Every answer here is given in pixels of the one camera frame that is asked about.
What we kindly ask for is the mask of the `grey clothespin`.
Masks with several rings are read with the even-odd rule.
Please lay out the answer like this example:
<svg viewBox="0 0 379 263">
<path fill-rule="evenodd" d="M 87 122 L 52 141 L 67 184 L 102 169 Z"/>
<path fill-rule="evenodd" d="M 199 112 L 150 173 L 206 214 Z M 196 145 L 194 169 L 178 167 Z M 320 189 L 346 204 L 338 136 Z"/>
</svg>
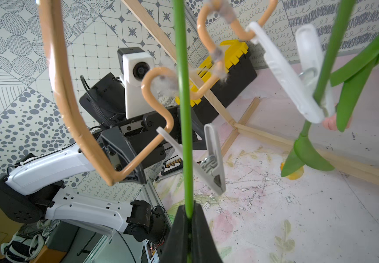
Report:
<svg viewBox="0 0 379 263">
<path fill-rule="evenodd" d="M 204 126 L 204 133 L 208 156 L 200 164 L 192 160 L 193 172 L 214 193 L 222 195 L 226 191 L 226 182 L 219 135 L 212 124 Z"/>
</svg>

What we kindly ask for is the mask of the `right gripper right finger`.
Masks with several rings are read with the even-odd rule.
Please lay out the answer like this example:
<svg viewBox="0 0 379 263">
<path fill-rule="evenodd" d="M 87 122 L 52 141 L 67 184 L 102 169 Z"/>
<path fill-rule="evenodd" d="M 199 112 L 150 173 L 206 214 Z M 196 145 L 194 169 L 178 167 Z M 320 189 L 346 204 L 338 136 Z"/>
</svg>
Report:
<svg viewBox="0 0 379 263">
<path fill-rule="evenodd" d="M 202 206 L 195 202 L 191 221 L 193 263 L 222 263 L 211 235 Z"/>
</svg>

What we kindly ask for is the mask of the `wooden clothes rack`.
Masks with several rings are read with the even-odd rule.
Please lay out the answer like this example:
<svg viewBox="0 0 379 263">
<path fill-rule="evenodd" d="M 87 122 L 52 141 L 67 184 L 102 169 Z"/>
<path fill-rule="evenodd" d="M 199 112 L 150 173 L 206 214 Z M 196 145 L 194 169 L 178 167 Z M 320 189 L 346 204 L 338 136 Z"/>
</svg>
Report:
<svg viewBox="0 0 379 263">
<path fill-rule="evenodd" d="M 153 18 L 145 10 L 145 7 L 141 5 L 139 1 L 123 1 L 126 7 L 133 13 L 133 15 L 139 20 L 139 22 L 146 28 L 146 30 L 154 37 L 154 39 L 161 45 L 165 52 L 170 56 L 173 61 L 176 61 L 181 57 L 181 54 L 176 51 L 175 45 L 166 36 L 163 30 L 153 20 Z M 222 146 L 222 153 L 225 154 L 230 146 L 235 141 L 239 134 L 243 134 L 253 139 L 265 142 L 270 145 L 280 147 L 284 150 L 290 150 L 293 142 L 267 133 L 261 129 L 252 128 L 246 126 L 246 121 L 249 120 L 255 109 L 260 103 L 259 98 L 254 98 L 250 106 L 245 111 L 239 122 L 236 122 L 230 115 L 228 110 L 218 100 L 218 98 L 211 91 L 207 91 L 204 96 L 214 109 L 221 115 L 227 123 L 232 126 L 233 131 L 231 135 L 226 139 Z M 330 164 L 332 164 L 337 170 L 345 174 L 354 176 L 356 178 L 365 180 L 369 183 L 379 186 L 379 168 L 371 166 L 369 164 L 361 163 L 359 161 L 350 160 L 345 156 L 337 155 L 334 152 L 318 150 L 318 153 L 326 158 Z"/>
</svg>

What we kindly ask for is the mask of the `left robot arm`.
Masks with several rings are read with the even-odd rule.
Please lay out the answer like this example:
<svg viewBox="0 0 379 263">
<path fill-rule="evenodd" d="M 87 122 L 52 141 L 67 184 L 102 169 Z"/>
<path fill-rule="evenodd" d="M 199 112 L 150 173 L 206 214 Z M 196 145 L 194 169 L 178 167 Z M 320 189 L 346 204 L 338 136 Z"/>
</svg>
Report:
<svg viewBox="0 0 379 263">
<path fill-rule="evenodd" d="M 112 167 L 119 172 L 154 140 L 158 127 L 179 139 L 179 107 L 156 105 L 154 111 L 139 116 L 145 132 L 127 138 L 123 121 L 103 128 L 93 135 L 107 157 L 115 157 Z M 63 180 L 80 173 L 92 172 L 79 145 L 72 144 L 43 156 L 27 155 L 0 178 L 0 209 L 11 220 L 31 224 L 39 220 L 62 220 L 76 226 L 109 235 L 118 231 L 137 241 L 161 244 L 170 228 L 164 211 L 147 201 L 128 203 L 92 197 L 66 187 Z"/>
</svg>

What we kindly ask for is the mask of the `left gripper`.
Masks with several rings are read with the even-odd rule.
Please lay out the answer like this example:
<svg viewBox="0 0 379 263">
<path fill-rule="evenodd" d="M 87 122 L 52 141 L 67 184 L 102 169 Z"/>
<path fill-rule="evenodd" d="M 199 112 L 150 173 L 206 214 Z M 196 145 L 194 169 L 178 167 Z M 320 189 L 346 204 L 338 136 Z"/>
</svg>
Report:
<svg viewBox="0 0 379 263">
<path fill-rule="evenodd" d="M 102 129 L 96 141 L 116 171 L 122 171 L 158 135 L 158 127 L 166 126 L 166 120 L 156 111 L 126 119 L 98 108 L 96 120 Z M 166 144 L 163 140 L 122 182 L 146 184 L 144 169 L 166 158 L 165 151 L 170 149 Z"/>
</svg>

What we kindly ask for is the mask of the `floral table mat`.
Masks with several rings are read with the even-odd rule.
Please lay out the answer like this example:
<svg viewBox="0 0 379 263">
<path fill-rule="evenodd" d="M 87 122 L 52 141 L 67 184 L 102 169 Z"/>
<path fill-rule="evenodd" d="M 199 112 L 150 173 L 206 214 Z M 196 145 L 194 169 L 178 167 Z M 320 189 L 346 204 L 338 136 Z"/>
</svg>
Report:
<svg viewBox="0 0 379 263">
<path fill-rule="evenodd" d="M 313 126 L 315 147 L 379 167 L 379 65 L 349 129 Z M 379 263 L 379 186 L 339 171 L 280 176 L 287 150 L 244 135 L 224 155 L 226 192 L 196 180 L 217 250 L 226 263 Z"/>
</svg>

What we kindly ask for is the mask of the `white clothespin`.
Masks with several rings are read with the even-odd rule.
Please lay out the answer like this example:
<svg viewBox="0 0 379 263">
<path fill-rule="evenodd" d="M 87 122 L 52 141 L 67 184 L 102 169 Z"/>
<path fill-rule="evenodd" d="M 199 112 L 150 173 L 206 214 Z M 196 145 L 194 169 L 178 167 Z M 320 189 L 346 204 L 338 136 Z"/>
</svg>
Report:
<svg viewBox="0 0 379 263">
<path fill-rule="evenodd" d="M 328 85 L 325 87 L 320 103 L 317 103 L 313 98 L 324 55 L 316 28 L 312 24 L 303 25 L 295 34 L 302 67 L 300 74 L 294 71 L 291 64 L 257 22 L 250 23 L 247 30 L 255 33 L 251 42 L 263 47 L 265 62 L 297 110 L 307 121 L 315 124 L 322 123 L 325 118 L 332 117 L 335 114 L 334 97 Z"/>
</svg>

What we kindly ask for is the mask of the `pink tulip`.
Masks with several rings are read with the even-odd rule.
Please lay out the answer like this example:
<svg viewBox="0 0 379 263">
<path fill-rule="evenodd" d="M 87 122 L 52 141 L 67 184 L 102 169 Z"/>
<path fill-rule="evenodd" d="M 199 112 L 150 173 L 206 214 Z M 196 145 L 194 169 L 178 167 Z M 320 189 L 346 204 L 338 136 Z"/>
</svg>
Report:
<svg viewBox="0 0 379 263">
<path fill-rule="evenodd" d="M 338 130 L 336 117 L 337 114 L 334 114 L 332 117 L 325 118 L 325 120 L 322 122 L 322 126 L 327 130 Z"/>
</svg>

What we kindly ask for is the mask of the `blue tulip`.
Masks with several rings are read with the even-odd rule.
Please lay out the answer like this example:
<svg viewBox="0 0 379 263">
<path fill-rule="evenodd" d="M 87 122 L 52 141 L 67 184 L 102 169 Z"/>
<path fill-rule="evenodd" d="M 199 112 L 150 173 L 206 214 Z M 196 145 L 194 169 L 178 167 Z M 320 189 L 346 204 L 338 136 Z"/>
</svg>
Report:
<svg viewBox="0 0 379 263">
<path fill-rule="evenodd" d="M 185 3 L 173 2 L 175 18 L 176 64 L 180 91 L 181 136 L 184 161 L 185 210 L 188 225 L 193 215 L 192 122 L 189 89 L 189 73 L 186 49 Z"/>
</svg>

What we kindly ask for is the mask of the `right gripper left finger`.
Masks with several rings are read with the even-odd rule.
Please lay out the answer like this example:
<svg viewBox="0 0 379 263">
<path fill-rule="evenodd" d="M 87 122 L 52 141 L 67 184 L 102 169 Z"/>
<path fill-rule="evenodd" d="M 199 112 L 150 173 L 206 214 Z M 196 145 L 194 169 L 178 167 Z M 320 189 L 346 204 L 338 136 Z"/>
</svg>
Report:
<svg viewBox="0 0 379 263">
<path fill-rule="evenodd" d="M 189 255 L 189 219 L 185 205 L 179 206 L 174 223 L 165 242 L 160 263 L 186 263 Z"/>
</svg>

